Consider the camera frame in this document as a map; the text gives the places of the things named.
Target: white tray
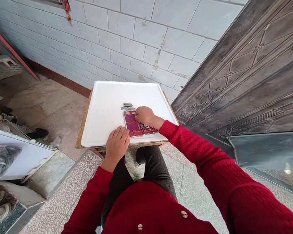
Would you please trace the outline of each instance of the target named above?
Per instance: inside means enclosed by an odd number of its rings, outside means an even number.
[[[96,81],[88,109],[81,144],[84,147],[105,146],[111,131],[125,126],[123,103],[135,108],[150,107],[154,114],[178,124],[158,84]],[[159,133],[130,138],[131,144],[167,140]]]

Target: hand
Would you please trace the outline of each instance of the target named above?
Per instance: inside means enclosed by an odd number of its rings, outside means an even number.
[[[117,163],[124,156],[129,145],[129,130],[119,126],[111,132],[106,142],[106,155],[101,164],[101,168],[113,172]]]
[[[136,109],[136,116],[134,117],[137,121],[150,125],[156,129],[160,129],[164,124],[165,120],[161,117],[156,116],[152,109],[149,107],[138,107]]]

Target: person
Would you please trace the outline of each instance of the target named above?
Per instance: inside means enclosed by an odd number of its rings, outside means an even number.
[[[196,165],[224,218],[229,233],[293,233],[293,213],[262,184],[254,181],[221,149],[156,115],[136,110],[137,121],[159,129]],[[140,147],[137,164],[146,164],[143,181],[133,182],[124,160],[128,130],[119,126],[106,143],[106,156],[88,182],[65,233],[217,233],[177,202],[172,179],[158,146]]]

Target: gray metal door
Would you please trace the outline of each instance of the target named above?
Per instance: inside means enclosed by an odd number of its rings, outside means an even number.
[[[252,0],[172,108],[231,156],[226,136],[293,131],[293,0]]]

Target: wall baseboard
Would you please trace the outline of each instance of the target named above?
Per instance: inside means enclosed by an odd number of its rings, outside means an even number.
[[[24,58],[26,62],[31,66],[31,68],[38,72],[39,74],[56,81],[57,83],[64,85],[65,87],[75,91],[76,93],[81,94],[82,96],[85,96],[86,98],[89,98],[90,96],[90,89],[87,89],[86,87],[60,75],[59,73],[56,73],[55,71],[50,70],[49,68],[46,68],[39,63],[36,63],[28,58]]]

